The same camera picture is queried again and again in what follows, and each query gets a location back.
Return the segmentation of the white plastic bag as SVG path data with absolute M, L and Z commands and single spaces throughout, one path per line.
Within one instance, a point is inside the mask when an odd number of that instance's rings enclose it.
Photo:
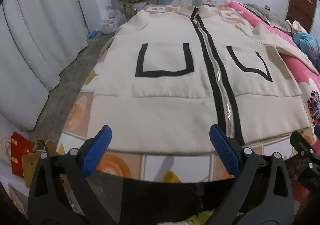
M 117 29 L 127 22 L 124 14 L 119 10 L 110 11 L 103 19 L 103 22 L 99 24 L 99 31 L 105 35 L 114 33 Z

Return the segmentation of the patterned tile bed sheet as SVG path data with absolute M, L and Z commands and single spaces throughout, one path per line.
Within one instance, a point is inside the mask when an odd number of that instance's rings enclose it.
M 218 16 L 223 17 L 217 9 L 211 9 Z M 94 90 L 107 50 L 113 40 L 114 37 L 104 46 L 98 63 L 90 72 L 84 86 L 81 88 L 63 128 L 57 146 L 58 149 L 69 151 L 72 148 L 80 148 L 87 139 L 91 138 L 88 137 L 87 133 Z M 319 71 L 315 67 L 314 70 L 310 71 L 319 75 Z M 298 132 L 308 135 L 309 140 L 313 141 L 313 135 L 311 134 L 312 127 L 313 125 L 311 124 L 308 128 L 298 130 Z M 290 135 L 257 140 L 241 146 L 243 148 L 251 148 L 254 152 L 266 156 L 279 152 L 282 158 L 288 159 L 295 154 L 290 143 Z M 174 179 L 179 179 L 183 183 L 215 181 L 228 177 L 214 147 L 212 152 L 191 155 L 186 153 L 164 154 L 115 151 L 110 149 L 109 145 L 97 169 L 120 177 L 152 182 L 166 182 L 170 176 Z

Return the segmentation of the pink floral blanket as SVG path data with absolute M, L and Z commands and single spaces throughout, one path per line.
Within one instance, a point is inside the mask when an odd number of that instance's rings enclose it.
M 268 31 L 280 36 L 287 43 L 294 45 L 292 38 L 288 34 L 269 26 L 236 1 L 228 1 L 222 6 L 217 7 L 217 10 L 224 18 L 250 27 L 255 27 L 258 23 L 261 23 Z M 319 75 L 314 74 L 296 58 L 287 55 L 281 55 L 281 57 L 302 91 L 303 101 L 310 113 L 312 125 L 319 125 Z

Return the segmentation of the brown paper bag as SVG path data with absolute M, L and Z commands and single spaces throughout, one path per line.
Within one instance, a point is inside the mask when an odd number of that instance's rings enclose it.
M 49 156 L 58 156 L 54 139 L 38 140 L 34 145 L 34 152 L 22 156 L 22 170 L 25 186 L 29 189 L 37 162 L 42 153 L 48 153 Z

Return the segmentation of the blue clothing bundle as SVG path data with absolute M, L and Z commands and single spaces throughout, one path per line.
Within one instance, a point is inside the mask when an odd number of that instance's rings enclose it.
M 319 71 L 319 43 L 317 40 L 308 33 L 296 32 L 293 34 L 293 41 Z

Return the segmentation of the red gift bag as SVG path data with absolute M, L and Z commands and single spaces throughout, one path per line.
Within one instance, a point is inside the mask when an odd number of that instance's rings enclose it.
M 34 145 L 15 131 L 11 135 L 11 171 L 14 175 L 23 178 L 22 157 L 33 153 Z

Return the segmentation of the green fuzzy garment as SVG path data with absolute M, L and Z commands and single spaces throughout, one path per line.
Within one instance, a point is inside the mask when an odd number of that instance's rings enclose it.
M 204 211 L 197 215 L 193 215 L 184 221 L 176 222 L 175 224 L 204 225 L 213 213 L 213 211 Z

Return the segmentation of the white curtain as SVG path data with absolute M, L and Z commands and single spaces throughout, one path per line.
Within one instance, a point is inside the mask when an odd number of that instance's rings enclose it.
M 87 34 L 78 0 L 3 0 L 1 117 L 32 130 Z

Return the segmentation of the brown wooden door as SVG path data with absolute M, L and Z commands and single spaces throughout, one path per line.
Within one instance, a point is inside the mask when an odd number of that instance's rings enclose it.
M 310 32 L 316 12 L 317 0 L 289 0 L 286 20 L 291 23 L 298 21 Z

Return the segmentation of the cream zip jacket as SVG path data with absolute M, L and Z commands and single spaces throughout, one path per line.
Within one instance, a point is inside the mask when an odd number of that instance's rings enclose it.
M 241 145 L 311 125 L 282 56 L 314 66 L 262 24 L 248 27 L 210 7 L 140 11 L 122 25 L 99 72 L 88 137 L 112 129 L 115 151 L 200 155 L 217 124 Z

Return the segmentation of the grey patterned pillow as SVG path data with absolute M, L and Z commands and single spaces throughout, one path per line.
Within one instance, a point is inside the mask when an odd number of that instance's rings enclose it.
M 292 25 L 291 23 L 288 23 L 284 19 L 280 18 L 277 14 L 274 12 L 267 10 L 263 7 L 260 7 L 255 4 L 243 4 L 243 7 L 251 11 L 253 14 L 258 16 L 260 19 L 262 19 L 264 22 L 266 22 L 269 26 L 279 29 L 288 35 L 292 34 Z

